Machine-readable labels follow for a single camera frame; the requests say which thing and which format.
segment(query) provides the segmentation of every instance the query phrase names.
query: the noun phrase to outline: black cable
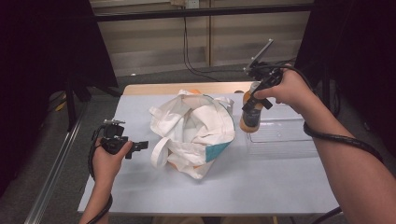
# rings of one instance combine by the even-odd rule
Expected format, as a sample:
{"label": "black cable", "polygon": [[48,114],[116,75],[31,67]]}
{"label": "black cable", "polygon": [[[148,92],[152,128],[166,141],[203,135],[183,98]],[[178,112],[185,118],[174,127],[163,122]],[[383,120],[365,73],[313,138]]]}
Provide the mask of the black cable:
{"label": "black cable", "polygon": [[293,70],[294,72],[296,72],[298,75],[300,75],[303,78],[305,84],[308,86],[308,88],[312,92],[315,92],[315,90],[312,88],[311,84],[309,83],[308,78],[306,78],[306,76],[303,74],[303,72],[300,71],[299,69],[293,67],[293,66],[289,66],[289,65],[285,65],[285,64],[282,64],[282,65],[268,64],[268,65],[260,65],[260,66],[257,66],[255,68],[257,68],[257,69],[260,69],[260,68],[288,68],[288,69]]}
{"label": "black cable", "polygon": [[285,64],[285,63],[295,63],[295,62],[296,62],[296,58],[292,58],[292,59],[285,60],[285,61],[279,61],[275,64],[281,64],[281,63]]}
{"label": "black cable", "polygon": [[306,123],[304,123],[304,132],[311,137],[334,141],[334,142],[338,142],[338,143],[347,144],[347,145],[350,145],[353,147],[357,147],[359,149],[362,149],[362,150],[372,154],[379,161],[383,162],[381,155],[379,154],[378,151],[375,150],[375,148],[373,148],[369,144],[367,144],[359,139],[351,138],[351,137],[347,137],[347,136],[343,136],[343,135],[338,135],[338,134],[332,134],[332,133],[319,133],[319,132],[312,130]]}
{"label": "black cable", "polygon": [[112,204],[113,204],[113,196],[111,196],[111,194],[110,194],[110,196],[108,197],[107,204],[102,209],[102,211],[100,211],[100,213],[96,217],[94,217],[89,222],[87,222],[87,224],[94,224],[97,221],[99,221],[108,212],[108,210],[110,210],[110,207]]}
{"label": "black cable", "polygon": [[213,80],[219,81],[218,79],[215,79],[213,77],[209,77],[209,76],[205,76],[199,73],[204,73],[204,74],[208,74],[208,73],[214,73],[214,72],[237,72],[237,73],[243,73],[243,69],[241,70],[227,70],[227,69],[221,69],[221,70],[211,70],[211,71],[202,71],[202,70],[198,70],[194,67],[192,67],[191,63],[190,63],[190,57],[189,57],[189,39],[188,39],[188,34],[187,34],[187,22],[186,22],[186,18],[184,18],[184,45],[183,45],[183,58],[184,58],[184,64],[186,65],[187,69],[189,69],[189,71],[191,73],[193,73],[196,76],[201,76],[201,77],[208,77],[211,78]]}
{"label": "black cable", "polygon": [[317,219],[316,219],[314,222],[312,222],[311,224],[318,224],[318,223],[320,223],[320,222],[322,222],[322,221],[324,221],[324,220],[326,220],[326,219],[328,219],[328,218],[330,218],[330,217],[333,217],[333,216],[335,216],[335,215],[337,215],[337,214],[339,214],[339,213],[341,213],[341,212],[342,212],[341,207],[336,207],[336,208],[334,208],[332,211],[330,211],[330,212],[326,213],[325,215],[323,215],[323,216],[317,218]]}
{"label": "black cable", "polygon": [[[315,93],[314,89],[311,87],[309,80],[306,78],[306,76],[300,70],[298,70],[297,68],[295,68],[293,66],[271,64],[271,65],[257,66],[255,68],[257,68],[257,69],[260,69],[260,68],[288,68],[290,70],[293,70],[303,78],[304,82],[309,87],[309,89],[313,93]],[[351,138],[351,137],[338,135],[338,134],[331,134],[331,133],[319,133],[319,132],[316,132],[316,131],[312,130],[311,128],[309,128],[309,126],[306,123],[304,123],[304,132],[311,137],[320,138],[320,139],[324,139],[324,140],[328,140],[328,141],[334,141],[337,143],[347,144],[347,145],[359,148],[361,150],[364,150],[364,151],[372,154],[379,161],[383,162],[381,155],[378,153],[378,151],[375,150],[375,148],[373,148],[369,144],[362,142],[361,140],[358,140],[356,138]],[[341,207],[334,208],[332,211],[319,217],[312,224],[318,224],[318,223],[322,222],[323,220],[325,220],[329,217],[333,217],[341,212],[342,212]]]}
{"label": "black cable", "polygon": [[90,154],[88,155],[88,171],[90,172],[90,175],[93,180],[95,180],[95,173],[93,172],[93,155],[95,154],[95,151],[97,149],[96,140],[99,137],[100,131],[102,131],[104,128],[105,125],[101,125],[96,131],[93,132],[92,135],[92,144],[91,144]]}
{"label": "black cable", "polygon": [[291,221],[291,224],[297,224],[296,220],[294,220],[294,217],[290,217],[290,221]]}

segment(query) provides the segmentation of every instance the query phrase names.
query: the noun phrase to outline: white tote bag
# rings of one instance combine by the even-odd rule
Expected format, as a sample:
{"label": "white tote bag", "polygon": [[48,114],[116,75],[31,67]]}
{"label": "white tote bag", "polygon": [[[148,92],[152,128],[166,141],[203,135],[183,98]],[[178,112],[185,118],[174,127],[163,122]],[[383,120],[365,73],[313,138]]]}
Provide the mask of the white tote bag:
{"label": "white tote bag", "polygon": [[233,100],[180,91],[176,98],[152,107],[150,128],[162,137],[151,154],[152,165],[170,162],[180,172],[202,179],[235,138],[225,106],[232,110]]}

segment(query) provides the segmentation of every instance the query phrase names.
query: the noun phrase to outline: person's left hand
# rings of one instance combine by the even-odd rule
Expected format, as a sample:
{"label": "person's left hand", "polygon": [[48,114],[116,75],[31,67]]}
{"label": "person's left hand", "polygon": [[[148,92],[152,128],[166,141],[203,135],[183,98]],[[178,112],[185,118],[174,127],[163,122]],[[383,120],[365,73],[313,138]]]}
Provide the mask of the person's left hand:
{"label": "person's left hand", "polygon": [[[96,140],[96,145],[100,145],[100,139]],[[131,147],[132,142],[126,142],[116,155],[111,155],[104,148],[98,147],[92,160],[95,183],[113,183],[121,168],[122,159]]]}

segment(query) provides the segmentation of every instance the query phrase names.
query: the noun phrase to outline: black curtain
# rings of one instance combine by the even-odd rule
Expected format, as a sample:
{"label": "black curtain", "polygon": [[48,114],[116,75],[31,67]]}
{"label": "black curtain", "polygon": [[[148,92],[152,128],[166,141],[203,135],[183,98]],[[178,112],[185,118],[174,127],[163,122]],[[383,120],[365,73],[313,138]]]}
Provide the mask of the black curtain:
{"label": "black curtain", "polygon": [[81,16],[93,16],[88,0],[0,7],[0,195],[29,157],[51,94],[67,80],[79,88],[118,86],[97,23],[73,19]]}
{"label": "black curtain", "polygon": [[314,85],[326,72],[335,79],[396,156],[396,2],[332,1],[338,7],[311,13],[296,67]]}

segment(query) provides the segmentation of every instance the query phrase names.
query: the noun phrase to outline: white table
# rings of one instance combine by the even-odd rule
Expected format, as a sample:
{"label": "white table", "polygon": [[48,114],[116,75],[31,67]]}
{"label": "white table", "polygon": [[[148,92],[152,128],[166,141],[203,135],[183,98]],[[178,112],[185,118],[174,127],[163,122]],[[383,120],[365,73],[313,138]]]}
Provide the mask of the white table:
{"label": "white table", "polygon": [[[149,143],[148,149],[123,161],[114,182],[110,212],[139,216],[272,216],[326,213],[338,206],[319,157],[269,160],[252,156],[247,149],[247,136],[238,123],[242,94],[210,95],[235,100],[236,137],[202,180],[182,174],[169,164],[159,170],[150,164],[151,151],[160,137],[149,128],[149,108],[175,95],[121,96],[114,119],[126,121],[124,135],[130,140]],[[280,105],[263,111],[262,117],[279,116],[274,114],[277,106]],[[92,186],[89,178],[78,211],[84,210]]]}

